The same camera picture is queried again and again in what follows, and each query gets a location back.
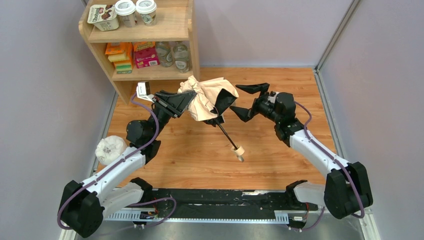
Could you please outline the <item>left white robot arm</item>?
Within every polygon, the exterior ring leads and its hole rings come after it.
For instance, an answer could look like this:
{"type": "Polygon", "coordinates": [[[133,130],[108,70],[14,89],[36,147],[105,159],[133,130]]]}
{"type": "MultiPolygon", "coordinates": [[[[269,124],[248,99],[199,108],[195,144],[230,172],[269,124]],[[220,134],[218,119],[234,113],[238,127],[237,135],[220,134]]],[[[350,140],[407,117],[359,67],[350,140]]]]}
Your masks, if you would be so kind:
{"type": "Polygon", "coordinates": [[[152,160],[161,145],[157,140],[171,118],[179,118],[196,97],[193,90],[182,93],[159,91],[147,95],[151,107],[140,104],[150,116],[132,120],[126,126],[130,146],[100,172],[77,182],[68,182],[62,192],[56,221],[63,230],[73,230],[83,238],[91,236],[104,218],[120,209],[136,205],[143,198],[147,183],[135,178],[117,189],[131,173],[152,160]]]}

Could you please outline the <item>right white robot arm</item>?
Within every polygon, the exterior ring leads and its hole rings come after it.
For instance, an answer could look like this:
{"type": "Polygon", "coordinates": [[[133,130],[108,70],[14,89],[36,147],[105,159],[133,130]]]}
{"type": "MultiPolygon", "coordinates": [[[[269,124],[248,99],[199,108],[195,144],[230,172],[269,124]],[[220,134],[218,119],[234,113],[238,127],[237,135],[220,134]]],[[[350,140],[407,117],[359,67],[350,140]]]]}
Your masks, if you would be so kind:
{"type": "Polygon", "coordinates": [[[333,217],[363,218],[365,209],[373,204],[373,196],[366,167],[360,162],[351,163],[332,152],[308,130],[312,114],[302,123],[296,117],[301,104],[288,92],[269,91],[268,83],[241,85],[236,88],[259,96],[251,108],[232,106],[231,110],[248,122],[257,115],[274,122],[277,138],[304,156],[324,177],[325,184],[298,180],[286,186],[291,205],[300,203],[325,207],[333,217]]]}

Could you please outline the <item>beige folding umbrella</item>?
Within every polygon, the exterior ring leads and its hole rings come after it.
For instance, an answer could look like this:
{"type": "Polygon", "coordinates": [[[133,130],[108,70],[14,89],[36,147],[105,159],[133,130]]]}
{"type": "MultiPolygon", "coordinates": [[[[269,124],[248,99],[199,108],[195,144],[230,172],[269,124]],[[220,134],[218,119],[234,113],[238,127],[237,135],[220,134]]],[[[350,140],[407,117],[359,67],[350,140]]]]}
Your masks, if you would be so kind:
{"type": "Polygon", "coordinates": [[[197,122],[219,127],[231,144],[231,151],[240,162],[244,162],[245,150],[237,145],[224,129],[224,112],[234,107],[239,94],[236,88],[224,77],[198,81],[193,75],[179,85],[177,92],[195,92],[194,99],[188,105],[188,112],[197,122]]]}

